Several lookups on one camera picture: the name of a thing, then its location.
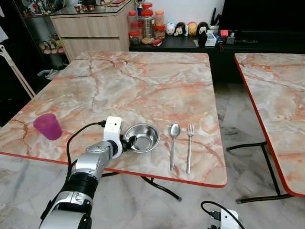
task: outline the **pink plastic cup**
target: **pink plastic cup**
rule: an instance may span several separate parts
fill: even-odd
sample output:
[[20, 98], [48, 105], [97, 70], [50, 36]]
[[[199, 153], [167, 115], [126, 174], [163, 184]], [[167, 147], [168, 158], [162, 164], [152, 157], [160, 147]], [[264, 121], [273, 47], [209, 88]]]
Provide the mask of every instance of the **pink plastic cup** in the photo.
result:
[[61, 127], [54, 114], [43, 114], [39, 116], [33, 125], [49, 140], [56, 140], [62, 135]]

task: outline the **spoon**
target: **spoon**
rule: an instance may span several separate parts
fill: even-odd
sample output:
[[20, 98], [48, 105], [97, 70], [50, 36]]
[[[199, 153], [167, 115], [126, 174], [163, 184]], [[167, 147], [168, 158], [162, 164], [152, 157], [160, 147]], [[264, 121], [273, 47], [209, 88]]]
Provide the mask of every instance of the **spoon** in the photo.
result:
[[172, 171], [175, 162], [175, 138], [180, 134], [180, 126], [178, 123], [173, 123], [169, 128], [170, 136], [173, 138], [173, 146], [170, 157], [170, 170]]

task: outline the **wooden cabinet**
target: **wooden cabinet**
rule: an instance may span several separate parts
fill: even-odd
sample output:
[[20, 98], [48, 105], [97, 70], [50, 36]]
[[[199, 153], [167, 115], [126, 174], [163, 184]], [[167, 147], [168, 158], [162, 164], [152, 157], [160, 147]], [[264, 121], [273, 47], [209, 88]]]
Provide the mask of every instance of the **wooden cabinet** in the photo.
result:
[[115, 13], [69, 14], [69, 10], [73, 9], [52, 15], [51, 20], [70, 62], [85, 51], [128, 51], [127, 14], [134, 10], [133, 0]]
[[73, 59], [86, 51], [121, 51], [120, 39], [62, 39], [62, 44], [68, 56]]

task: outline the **cabinet drawer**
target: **cabinet drawer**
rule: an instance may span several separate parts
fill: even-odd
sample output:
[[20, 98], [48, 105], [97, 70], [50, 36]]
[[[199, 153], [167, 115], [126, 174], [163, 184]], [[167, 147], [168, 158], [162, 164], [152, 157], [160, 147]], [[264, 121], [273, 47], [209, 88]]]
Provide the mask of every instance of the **cabinet drawer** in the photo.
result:
[[53, 23], [61, 37], [119, 37], [115, 16], [54, 18]]
[[70, 61], [82, 52], [121, 50], [119, 39], [62, 39], [62, 44]]

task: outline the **television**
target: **television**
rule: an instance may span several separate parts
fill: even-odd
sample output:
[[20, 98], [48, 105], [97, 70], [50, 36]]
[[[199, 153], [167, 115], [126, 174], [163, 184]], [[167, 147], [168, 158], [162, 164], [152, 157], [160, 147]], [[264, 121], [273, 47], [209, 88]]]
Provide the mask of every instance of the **television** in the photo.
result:
[[304, 9], [300, 0], [225, 0], [220, 29], [241, 39], [305, 40]]

